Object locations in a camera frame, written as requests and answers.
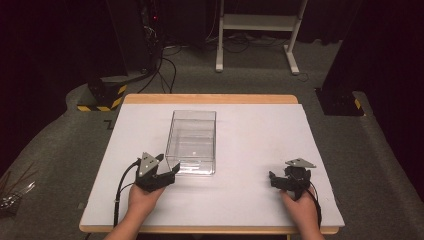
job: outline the black backdrop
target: black backdrop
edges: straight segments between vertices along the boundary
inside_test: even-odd
[[[75,5],[84,3],[90,6],[104,6],[105,1],[69,0],[68,2],[73,2]],[[213,20],[216,0],[204,1],[206,9],[203,11],[206,16],[200,17],[206,19],[206,31],[202,31],[203,36],[209,33],[212,26],[211,19]],[[323,43],[327,44],[343,39],[347,26],[356,12],[358,1],[309,0],[298,40],[312,42],[315,39],[322,39]],[[3,0],[0,2],[2,31],[0,34],[0,69],[2,70],[0,83],[5,89],[0,94],[4,112],[0,118],[1,152],[3,153],[0,175],[7,170],[20,151],[41,129],[65,112],[66,94],[73,88],[87,83],[78,67],[81,59],[75,59],[73,47],[70,46],[67,37],[69,14],[73,9],[68,8],[69,5],[67,6],[66,2],[55,0]],[[269,0],[264,4],[256,0],[227,0],[226,12],[293,14],[297,12],[299,2],[298,0]],[[103,15],[88,14],[84,17],[88,17],[87,21],[90,23],[97,22],[99,28],[104,27],[108,21],[108,18]],[[108,32],[104,28],[103,30],[102,34]],[[101,39],[111,51],[118,48],[111,38]],[[114,67],[119,68],[118,65],[101,70],[109,71]]]
[[[424,15],[420,6],[419,1],[364,0],[323,89],[366,93],[387,142],[424,200],[424,108],[420,102]]]

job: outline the forearm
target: forearm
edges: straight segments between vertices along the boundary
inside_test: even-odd
[[[141,225],[147,214],[136,215],[128,212],[122,221],[110,232],[105,239],[136,239]]]
[[[304,227],[300,228],[299,231],[302,240],[324,240],[324,236],[318,227]]]

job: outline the gray carpet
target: gray carpet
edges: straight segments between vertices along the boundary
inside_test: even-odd
[[[240,49],[231,44],[226,47]],[[366,116],[335,117],[322,113],[314,88],[322,86],[338,48],[339,44],[297,43],[294,53],[302,72],[299,76],[291,75],[281,45],[251,46],[242,53],[224,52],[222,73],[215,72],[214,51],[183,48],[178,52],[178,48],[171,48],[165,50],[165,55],[178,71],[174,93],[272,93],[298,97],[346,223],[339,233],[326,236],[327,239],[424,239],[423,202],[387,144],[365,94],[354,93]],[[172,66],[163,62],[161,73],[170,82]],[[131,83],[125,93],[137,92],[147,81]],[[34,163],[31,172],[37,173],[26,183],[35,180],[36,187],[24,196],[15,217],[0,219],[0,239],[85,238],[86,234],[78,228],[79,221],[112,133],[104,121],[112,120],[113,125],[119,113],[119,109],[77,111],[76,104],[85,88],[80,86],[68,94],[68,110],[46,126],[10,167],[13,182]],[[143,92],[161,93],[159,77]],[[104,236],[92,234],[90,239]],[[145,239],[185,237],[153,235]]]

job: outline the human hand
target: human hand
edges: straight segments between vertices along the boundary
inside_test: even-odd
[[[136,185],[132,185],[128,196],[127,213],[122,221],[106,236],[105,239],[136,239],[141,225],[155,208],[156,202],[160,195],[162,195],[163,191],[165,191],[165,188],[149,193]]]
[[[149,193],[136,185],[131,186],[127,213],[147,217],[155,208],[156,202],[164,191],[165,188],[161,188]]]
[[[309,191],[314,194],[312,188],[309,188]],[[318,214],[312,196],[303,191],[302,196],[294,201],[285,190],[280,190],[280,195],[302,239],[324,239],[319,230]]]

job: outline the table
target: table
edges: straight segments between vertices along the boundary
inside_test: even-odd
[[[221,0],[218,47],[216,54],[217,72],[224,70],[224,29],[237,30],[260,30],[260,31],[282,31],[291,32],[290,43],[284,45],[284,53],[290,65],[293,75],[299,75],[296,60],[293,55],[294,43],[299,33],[308,0],[301,0],[299,11],[295,16],[275,16],[275,15],[253,15],[253,14],[225,14],[224,0]]]
[[[140,232],[191,234],[292,234],[290,217],[268,171],[283,176],[285,161],[317,165],[311,181],[322,207],[321,231],[344,226],[305,112],[291,95],[129,94],[81,218],[84,232],[109,232],[114,198],[127,167],[143,152],[164,153],[173,110],[217,112],[216,173],[179,176],[167,187]],[[134,181],[134,174],[124,182]],[[127,206],[122,192],[120,219]]]

